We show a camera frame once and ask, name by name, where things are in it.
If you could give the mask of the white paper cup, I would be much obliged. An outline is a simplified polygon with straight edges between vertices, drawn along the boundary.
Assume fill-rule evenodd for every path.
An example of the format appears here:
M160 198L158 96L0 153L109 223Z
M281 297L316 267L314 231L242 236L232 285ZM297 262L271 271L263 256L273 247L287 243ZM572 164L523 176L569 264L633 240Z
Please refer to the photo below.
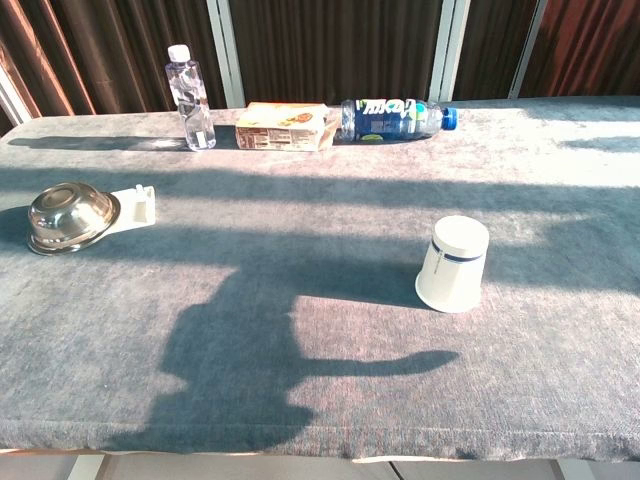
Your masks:
M439 219L416 276L419 299L445 313L474 308L481 296L488 244L489 231L478 220L462 215Z

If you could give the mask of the grey table cloth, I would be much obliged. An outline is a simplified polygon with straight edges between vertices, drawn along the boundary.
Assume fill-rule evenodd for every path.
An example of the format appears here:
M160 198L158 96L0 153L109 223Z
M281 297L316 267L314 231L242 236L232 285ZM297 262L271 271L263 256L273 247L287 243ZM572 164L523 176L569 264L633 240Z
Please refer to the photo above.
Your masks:
M175 113L0 137L0 452L640 461L640 97L471 101L457 129L192 152ZM156 223L30 250L45 189L153 186ZM478 304L416 294L481 222Z

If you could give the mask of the cardboard snack box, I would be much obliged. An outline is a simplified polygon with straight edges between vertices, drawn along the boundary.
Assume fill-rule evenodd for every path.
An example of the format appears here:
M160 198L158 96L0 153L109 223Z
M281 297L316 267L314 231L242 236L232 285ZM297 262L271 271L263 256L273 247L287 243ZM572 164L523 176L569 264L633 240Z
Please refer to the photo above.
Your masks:
M325 104L251 102L236 121L236 142L244 150L317 152L332 144L339 123Z

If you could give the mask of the blue labelled drink bottle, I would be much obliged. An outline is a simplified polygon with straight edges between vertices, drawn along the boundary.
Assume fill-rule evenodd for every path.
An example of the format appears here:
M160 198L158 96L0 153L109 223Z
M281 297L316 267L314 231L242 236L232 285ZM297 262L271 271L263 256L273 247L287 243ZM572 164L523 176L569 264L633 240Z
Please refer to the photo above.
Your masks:
M407 142L431 138L458 125L458 110L423 100L357 99L341 103L335 139L340 143Z

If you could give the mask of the clear plastic water bottle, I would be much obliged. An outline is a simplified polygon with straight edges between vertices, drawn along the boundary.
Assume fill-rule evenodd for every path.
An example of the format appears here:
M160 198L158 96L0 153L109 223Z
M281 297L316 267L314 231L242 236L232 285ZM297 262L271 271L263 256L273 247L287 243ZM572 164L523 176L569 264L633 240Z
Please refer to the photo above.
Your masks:
M170 62L165 66L165 72L182 120L186 144L192 151L213 149L215 129L200 65L191 58L185 44L171 45L167 52Z

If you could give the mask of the white plastic holder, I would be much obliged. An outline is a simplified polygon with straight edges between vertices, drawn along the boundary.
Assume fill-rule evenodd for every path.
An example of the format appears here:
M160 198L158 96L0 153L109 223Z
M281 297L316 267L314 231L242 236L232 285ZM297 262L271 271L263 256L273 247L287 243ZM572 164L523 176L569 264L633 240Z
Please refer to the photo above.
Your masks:
M153 186L137 184L134 188L115 192L104 192L111 203L107 216L107 228L99 235L121 233L156 223L156 198Z

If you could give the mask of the brown curtain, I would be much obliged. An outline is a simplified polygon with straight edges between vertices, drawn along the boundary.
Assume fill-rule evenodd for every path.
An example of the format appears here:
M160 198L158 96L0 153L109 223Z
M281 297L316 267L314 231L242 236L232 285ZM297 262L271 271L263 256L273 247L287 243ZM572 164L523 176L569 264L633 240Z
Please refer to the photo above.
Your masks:
M426 98L442 0L229 0L245 100ZM455 100L504 99L536 0L471 0ZM187 45L227 107L206 0L0 0L0 64L33 117L170 111ZM548 0L519 97L640 96L640 0Z

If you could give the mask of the stainless steel bowl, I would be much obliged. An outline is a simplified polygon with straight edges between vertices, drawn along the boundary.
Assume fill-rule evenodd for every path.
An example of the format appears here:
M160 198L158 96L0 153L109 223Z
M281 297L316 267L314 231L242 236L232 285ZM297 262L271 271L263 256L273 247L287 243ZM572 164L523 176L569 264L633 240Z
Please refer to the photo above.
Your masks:
M120 215L120 201L82 182L63 182L31 203L27 244L40 255L77 252L101 240Z

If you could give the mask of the white window frame post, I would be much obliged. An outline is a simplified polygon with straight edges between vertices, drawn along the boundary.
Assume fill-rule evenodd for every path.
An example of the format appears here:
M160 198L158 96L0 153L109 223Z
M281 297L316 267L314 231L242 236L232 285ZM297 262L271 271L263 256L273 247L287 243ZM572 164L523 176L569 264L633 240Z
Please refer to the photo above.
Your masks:
M206 0L220 76L228 108L246 106L229 0Z
M453 97L471 0L442 0L428 100Z
M533 15L531 17L529 28L525 37L525 42L508 91L508 99L517 99L520 95L521 87L526 76L533 48L540 31L547 2L548 0L536 0Z
M24 124L32 119L27 105L2 64L0 64L0 107L13 126Z

